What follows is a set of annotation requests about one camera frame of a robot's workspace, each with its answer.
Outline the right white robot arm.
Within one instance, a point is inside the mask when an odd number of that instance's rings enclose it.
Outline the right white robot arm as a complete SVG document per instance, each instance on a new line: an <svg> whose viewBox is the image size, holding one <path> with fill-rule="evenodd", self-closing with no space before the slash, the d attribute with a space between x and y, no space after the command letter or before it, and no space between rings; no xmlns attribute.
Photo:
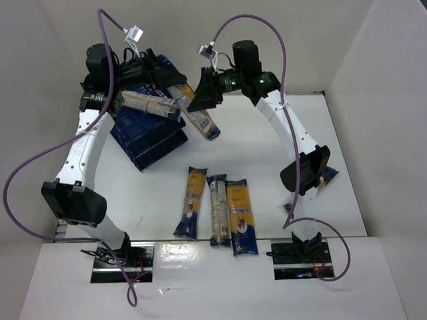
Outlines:
<svg viewBox="0 0 427 320"><path fill-rule="evenodd" d="M234 66L217 68L218 52L213 44L201 45L198 54L209 59L201 69L201 79L189 107L190 112L213 109L223 101L224 93L241 91L269 121L285 147L289 164L280 173L284 187L294 194L294 210L288 215L293 225L292 244L299 257L315 252L322 235L314 225L317 215L316 194L330 150L319 145L307 132L281 92L281 83L270 71L263 71L258 46L252 40L233 44Z"/></svg>

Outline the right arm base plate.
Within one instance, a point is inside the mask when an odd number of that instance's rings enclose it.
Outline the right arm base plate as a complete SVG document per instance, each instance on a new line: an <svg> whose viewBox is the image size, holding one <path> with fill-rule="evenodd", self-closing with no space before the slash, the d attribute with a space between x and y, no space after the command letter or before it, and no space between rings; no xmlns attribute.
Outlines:
<svg viewBox="0 0 427 320"><path fill-rule="evenodd" d="M322 241L320 248L305 257L298 257L291 240L270 241L271 249L266 253L272 258L275 280L315 279L335 277L329 246Z"/></svg>

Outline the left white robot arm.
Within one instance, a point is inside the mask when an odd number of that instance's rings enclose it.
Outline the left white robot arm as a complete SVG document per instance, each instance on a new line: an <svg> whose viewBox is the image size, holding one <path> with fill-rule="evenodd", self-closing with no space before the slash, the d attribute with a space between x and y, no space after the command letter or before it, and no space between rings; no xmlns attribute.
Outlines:
<svg viewBox="0 0 427 320"><path fill-rule="evenodd" d="M41 194L56 218L105 242L102 255L112 250L128 261L137 256L129 235L116 227L107 214L107 200L96 193L95 174L109 132L123 100L121 92L139 85L167 89L186 81L177 69L161 62L151 49L118 63L111 47L98 43L86 51L89 71L81 86L79 127L64 165Z"/></svg>

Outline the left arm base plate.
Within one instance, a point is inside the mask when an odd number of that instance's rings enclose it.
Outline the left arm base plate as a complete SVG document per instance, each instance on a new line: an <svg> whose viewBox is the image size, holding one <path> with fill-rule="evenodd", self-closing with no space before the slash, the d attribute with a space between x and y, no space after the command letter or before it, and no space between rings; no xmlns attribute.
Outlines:
<svg viewBox="0 0 427 320"><path fill-rule="evenodd" d="M133 242L133 256L124 259L116 253L127 276L135 283L151 283L153 280L154 242ZM94 258L90 283L125 283L120 268L111 253L100 245L95 251L81 250Z"/></svg>

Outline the grasped blue yellow spaghetti bag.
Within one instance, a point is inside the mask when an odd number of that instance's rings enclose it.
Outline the grasped blue yellow spaghetti bag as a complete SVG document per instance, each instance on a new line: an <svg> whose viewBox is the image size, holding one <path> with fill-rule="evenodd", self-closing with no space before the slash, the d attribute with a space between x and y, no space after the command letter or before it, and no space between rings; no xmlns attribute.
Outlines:
<svg viewBox="0 0 427 320"><path fill-rule="evenodd" d="M206 110L189 112L188 107L195 97L193 89L188 85L168 87L167 91L176 102L180 111L187 117L195 129L208 141L220 136L220 129Z"/></svg>

